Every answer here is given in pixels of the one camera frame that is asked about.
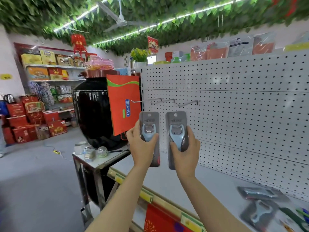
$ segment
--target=metal hook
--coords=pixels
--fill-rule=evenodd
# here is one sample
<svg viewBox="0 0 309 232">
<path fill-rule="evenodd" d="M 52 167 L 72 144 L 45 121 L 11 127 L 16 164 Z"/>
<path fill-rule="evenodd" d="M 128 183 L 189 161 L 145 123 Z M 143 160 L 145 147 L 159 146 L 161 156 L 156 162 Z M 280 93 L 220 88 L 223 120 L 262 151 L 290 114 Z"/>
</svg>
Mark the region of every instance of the metal hook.
<svg viewBox="0 0 309 232">
<path fill-rule="evenodd" d="M 196 105 L 198 105 L 198 103 L 200 102 L 200 100 L 194 100 L 194 101 L 192 101 L 192 102 L 188 102 L 188 103 L 185 103 L 185 104 L 183 104 L 183 105 L 179 105 L 179 104 L 177 104 L 179 107 L 184 107 L 184 106 L 186 106 L 186 105 L 188 105 L 188 104 L 191 104 L 191 103 L 196 103 Z"/>
<path fill-rule="evenodd" d="M 155 103 L 151 103 L 151 104 L 153 105 L 153 104 L 158 104 L 158 103 L 167 102 L 167 101 L 171 101 L 171 100 L 173 100 L 174 103 L 175 103 L 175 100 L 176 100 L 176 99 L 175 99 L 175 98 L 172 98 L 172 99 L 163 100 L 163 101 L 161 100 L 160 102 L 155 102 Z"/>
<path fill-rule="evenodd" d="M 162 101 L 163 98 L 145 99 L 145 100 L 141 100 L 141 101 L 133 101 L 133 100 L 131 100 L 131 102 L 133 102 L 133 103 L 140 103 L 140 102 L 151 101 L 151 100 L 156 100 L 156 99 L 160 99 Z"/>
</svg>

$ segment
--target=red gift bag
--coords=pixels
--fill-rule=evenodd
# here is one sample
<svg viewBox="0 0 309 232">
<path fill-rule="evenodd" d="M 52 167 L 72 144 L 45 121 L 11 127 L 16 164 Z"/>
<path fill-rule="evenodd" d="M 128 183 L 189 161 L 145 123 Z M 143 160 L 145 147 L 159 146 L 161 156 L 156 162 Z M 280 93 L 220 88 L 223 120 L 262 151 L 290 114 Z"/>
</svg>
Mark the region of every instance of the red gift bag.
<svg viewBox="0 0 309 232">
<path fill-rule="evenodd" d="M 160 209 L 148 204 L 144 225 L 145 232 L 192 232 Z"/>
<path fill-rule="evenodd" d="M 112 114 L 113 134 L 117 136 L 133 128 L 141 112 L 139 78 L 107 75 L 107 91 Z"/>
</svg>

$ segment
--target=yellow price tag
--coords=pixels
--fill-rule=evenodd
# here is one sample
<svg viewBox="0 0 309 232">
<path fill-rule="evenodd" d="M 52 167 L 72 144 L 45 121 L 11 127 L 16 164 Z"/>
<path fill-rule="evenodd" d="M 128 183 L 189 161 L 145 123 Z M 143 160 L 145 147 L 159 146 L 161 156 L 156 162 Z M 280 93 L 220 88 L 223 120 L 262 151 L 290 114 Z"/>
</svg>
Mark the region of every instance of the yellow price tag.
<svg viewBox="0 0 309 232">
<path fill-rule="evenodd" d="M 180 219 L 181 224 L 189 228 L 190 230 L 194 232 L 205 232 L 205 227 L 201 222 L 198 220 L 192 218 L 188 214 L 182 212 L 181 213 L 181 219 Z"/>
<path fill-rule="evenodd" d="M 151 194 L 148 190 L 142 188 L 139 196 L 148 203 L 152 202 L 153 194 Z"/>
<path fill-rule="evenodd" d="M 11 74 L 0 74 L 0 79 L 1 80 L 9 80 L 12 79 L 13 76 Z"/>
<path fill-rule="evenodd" d="M 118 182 L 119 184 L 122 184 L 124 179 L 125 178 L 121 176 L 120 174 L 116 174 L 115 176 L 115 181 Z"/>
</svg>

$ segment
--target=flower pot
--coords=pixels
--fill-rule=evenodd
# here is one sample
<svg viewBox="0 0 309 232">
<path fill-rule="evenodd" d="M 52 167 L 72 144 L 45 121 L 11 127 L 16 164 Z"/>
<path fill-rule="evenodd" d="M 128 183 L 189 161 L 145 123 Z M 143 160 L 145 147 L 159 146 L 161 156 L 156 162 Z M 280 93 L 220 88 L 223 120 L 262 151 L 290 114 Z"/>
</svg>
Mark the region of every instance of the flower pot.
<svg viewBox="0 0 309 232">
<path fill-rule="evenodd" d="M 135 62 L 134 69 L 135 72 L 141 72 L 141 68 L 147 66 L 147 62 Z"/>
</svg>

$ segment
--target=electric kettle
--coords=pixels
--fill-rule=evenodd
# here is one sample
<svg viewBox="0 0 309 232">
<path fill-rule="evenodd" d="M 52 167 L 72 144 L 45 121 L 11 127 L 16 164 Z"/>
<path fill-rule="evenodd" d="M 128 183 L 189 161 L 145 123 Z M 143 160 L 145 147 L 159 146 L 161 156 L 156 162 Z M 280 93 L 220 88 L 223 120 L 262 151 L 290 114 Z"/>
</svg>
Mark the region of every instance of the electric kettle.
<svg viewBox="0 0 309 232">
<path fill-rule="evenodd" d="M 3 100 L 5 100 L 7 103 L 16 103 L 14 96 L 11 94 L 4 95 Z"/>
</svg>

